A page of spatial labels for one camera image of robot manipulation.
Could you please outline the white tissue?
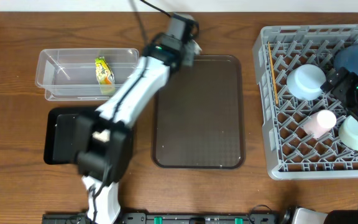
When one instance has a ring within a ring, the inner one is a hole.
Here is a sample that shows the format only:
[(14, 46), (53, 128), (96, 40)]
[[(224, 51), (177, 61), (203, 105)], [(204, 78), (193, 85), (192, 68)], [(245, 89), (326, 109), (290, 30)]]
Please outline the white tissue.
[(191, 41), (195, 55), (199, 55), (202, 52), (201, 47), (195, 40)]

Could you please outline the dark blue plate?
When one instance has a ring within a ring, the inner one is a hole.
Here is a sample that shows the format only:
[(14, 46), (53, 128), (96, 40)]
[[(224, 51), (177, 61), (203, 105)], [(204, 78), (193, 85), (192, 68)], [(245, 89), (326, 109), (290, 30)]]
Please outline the dark blue plate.
[(339, 70), (342, 67), (358, 75), (358, 45), (342, 49), (336, 54), (334, 68)]

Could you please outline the light blue bowl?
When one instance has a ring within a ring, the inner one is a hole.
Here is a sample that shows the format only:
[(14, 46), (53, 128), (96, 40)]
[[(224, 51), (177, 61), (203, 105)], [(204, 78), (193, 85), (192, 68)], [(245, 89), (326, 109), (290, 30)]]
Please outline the light blue bowl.
[(305, 64), (287, 76), (289, 92), (300, 100), (315, 100), (321, 94), (321, 85), (326, 82), (322, 69), (316, 65)]

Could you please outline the pink cup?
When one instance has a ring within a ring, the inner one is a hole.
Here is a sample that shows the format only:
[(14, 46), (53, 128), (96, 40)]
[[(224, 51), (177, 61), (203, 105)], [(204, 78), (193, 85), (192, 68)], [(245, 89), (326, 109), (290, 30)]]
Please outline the pink cup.
[(336, 125), (336, 115), (329, 110), (321, 110), (312, 114), (303, 125), (306, 134), (311, 134), (315, 139), (320, 138)]

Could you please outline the light green saucer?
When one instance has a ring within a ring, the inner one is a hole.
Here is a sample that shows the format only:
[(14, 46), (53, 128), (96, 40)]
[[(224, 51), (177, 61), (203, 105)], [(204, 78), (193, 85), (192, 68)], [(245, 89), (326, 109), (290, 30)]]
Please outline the light green saucer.
[(348, 116), (339, 128), (339, 138), (348, 148), (358, 151), (358, 121)]

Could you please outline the wooden chopstick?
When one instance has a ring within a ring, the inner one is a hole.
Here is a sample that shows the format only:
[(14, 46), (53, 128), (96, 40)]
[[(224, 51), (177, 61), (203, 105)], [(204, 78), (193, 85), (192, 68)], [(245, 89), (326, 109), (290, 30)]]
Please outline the wooden chopstick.
[(273, 57), (272, 57), (272, 50), (271, 50), (270, 42), (268, 42), (268, 56), (269, 56), (270, 71), (271, 71), (271, 75), (272, 75), (274, 100), (275, 100), (275, 104), (278, 105), (279, 101), (278, 101), (277, 86), (276, 86), (276, 80), (275, 80), (275, 71), (274, 71), (274, 67), (273, 67)]

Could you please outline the green yellow snack wrapper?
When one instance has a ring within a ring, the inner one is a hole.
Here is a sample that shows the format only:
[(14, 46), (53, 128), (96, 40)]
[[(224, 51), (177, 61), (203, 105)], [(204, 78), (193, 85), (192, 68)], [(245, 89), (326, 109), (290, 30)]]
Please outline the green yellow snack wrapper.
[(104, 95), (112, 95), (115, 92), (114, 74), (104, 57), (95, 59), (96, 79), (99, 83), (101, 93)]

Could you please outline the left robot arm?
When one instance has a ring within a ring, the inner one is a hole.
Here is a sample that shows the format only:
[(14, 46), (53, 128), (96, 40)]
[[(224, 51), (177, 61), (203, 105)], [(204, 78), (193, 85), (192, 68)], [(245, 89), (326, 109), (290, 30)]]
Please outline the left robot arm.
[(121, 211), (119, 181), (133, 152), (133, 126), (150, 99), (181, 65), (191, 66), (201, 48), (191, 40), (178, 55), (150, 44), (127, 81), (95, 111), (76, 118), (73, 162), (88, 191), (91, 223), (114, 223)]

